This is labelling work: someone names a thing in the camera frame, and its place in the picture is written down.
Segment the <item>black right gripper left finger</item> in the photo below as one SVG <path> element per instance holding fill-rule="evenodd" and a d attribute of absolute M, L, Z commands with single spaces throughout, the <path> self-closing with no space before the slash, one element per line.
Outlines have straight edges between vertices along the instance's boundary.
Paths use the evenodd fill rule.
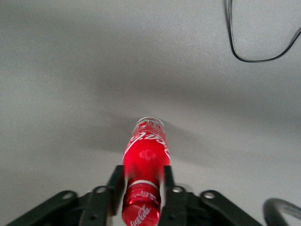
<path fill-rule="evenodd" d="M 79 197 L 61 191 L 9 222 L 9 226 L 111 226 L 124 191 L 124 166 L 118 165 L 107 184 Z"/>

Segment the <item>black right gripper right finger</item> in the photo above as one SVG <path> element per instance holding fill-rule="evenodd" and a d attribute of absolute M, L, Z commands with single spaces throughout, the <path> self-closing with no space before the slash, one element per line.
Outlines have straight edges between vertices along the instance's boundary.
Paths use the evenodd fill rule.
<path fill-rule="evenodd" d="M 260 223 L 215 190 L 195 195 L 174 182 L 171 166 L 164 167 L 165 205 L 161 226 L 259 226 Z"/>

